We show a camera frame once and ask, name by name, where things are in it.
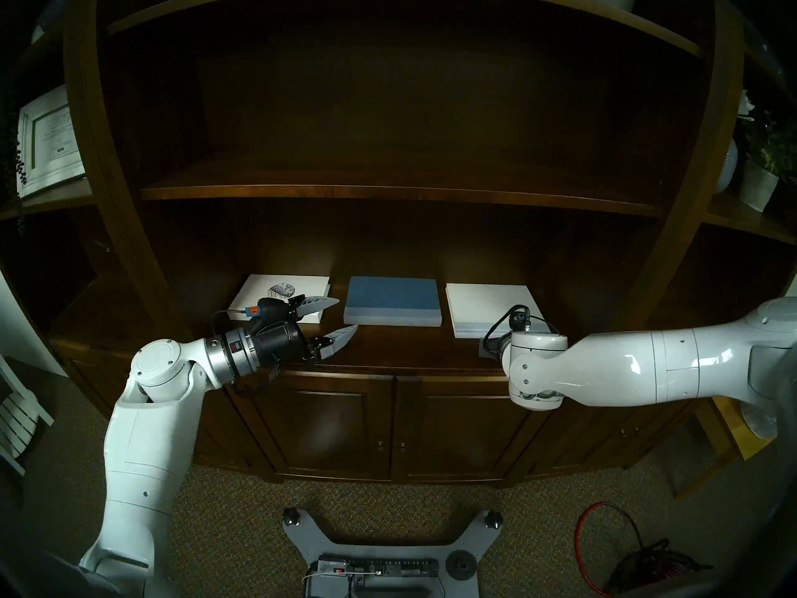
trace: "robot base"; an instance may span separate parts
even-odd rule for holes
[[[479,584],[476,563],[490,547],[504,525],[497,512],[481,510],[464,533],[451,544],[430,546],[372,546],[368,544],[336,544],[318,528],[306,510],[287,508],[282,529],[299,549],[308,566],[319,563],[317,574],[308,579],[306,596],[342,598],[351,589],[351,598],[366,596],[443,596],[445,598],[478,598]],[[387,561],[396,564],[398,574],[335,573],[350,561]],[[437,561],[437,575],[419,576],[414,565],[401,562]],[[402,568],[415,568],[402,571]]]

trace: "gray carpet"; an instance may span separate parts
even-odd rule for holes
[[[22,457],[27,475],[21,512],[42,546],[77,563],[100,529],[104,503],[102,443],[106,423],[63,377],[12,363],[53,414]],[[636,520],[646,542],[701,563],[727,566],[764,519],[776,483],[776,445],[726,467],[700,492],[672,496],[710,463],[699,425],[688,423],[629,470],[490,486],[393,486],[331,482],[272,485],[259,478],[192,467],[174,508],[171,575],[184,596],[300,596],[304,562],[282,533],[281,511],[306,508],[337,541],[447,542],[480,508],[504,514],[504,532],[479,569],[481,595],[591,596],[575,565],[572,535],[582,509],[609,500]],[[602,584],[635,548],[612,510],[585,523],[582,555]]]

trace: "blue book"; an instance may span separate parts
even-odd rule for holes
[[[352,276],[343,323],[439,328],[437,282],[431,278]]]

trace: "cabinet door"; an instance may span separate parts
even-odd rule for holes
[[[689,401],[645,407],[588,407],[565,399],[547,412],[509,481],[627,467],[639,460]]]
[[[77,387],[110,418],[130,375],[133,352],[95,349],[56,340],[53,347]],[[223,390],[205,394],[194,449],[194,461],[248,471],[269,478],[268,461]]]
[[[238,387],[264,383],[255,374]],[[233,401],[277,474],[389,478],[392,377],[285,372],[261,389]]]
[[[110,418],[128,383],[133,352],[94,349],[65,340],[55,340],[53,349],[75,385],[105,418]]]
[[[391,476],[501,480],[544,419],[509,399],[505,377],[398,377]]]

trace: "white chair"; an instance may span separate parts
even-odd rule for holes
[[[53,425],[53,417],[22,384],[3,356],[0,356],[0,376],[11,388],[11,394],[0,404],[0,457],[24,476],[25,469],[16,459],[34,436],[39,416],[48,426]]]

